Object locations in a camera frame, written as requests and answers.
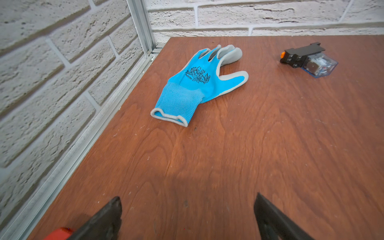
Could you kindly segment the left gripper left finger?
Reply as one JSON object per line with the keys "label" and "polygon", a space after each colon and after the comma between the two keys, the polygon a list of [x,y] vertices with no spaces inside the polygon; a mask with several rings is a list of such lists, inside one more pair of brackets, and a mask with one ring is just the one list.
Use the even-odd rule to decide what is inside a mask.
{"label": "left gripper left finger", "polygon": [[122,225],[122,203],[119,196],[111,199],[68,240],[117,240]]}

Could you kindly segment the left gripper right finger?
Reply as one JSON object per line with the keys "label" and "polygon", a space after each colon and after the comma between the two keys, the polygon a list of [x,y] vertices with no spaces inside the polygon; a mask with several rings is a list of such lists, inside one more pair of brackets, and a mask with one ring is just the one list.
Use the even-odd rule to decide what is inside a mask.
{"label": "left gripper right finger", "polygon": [[257,194],[254,213],[262,240],[313,240],[261,193]]}

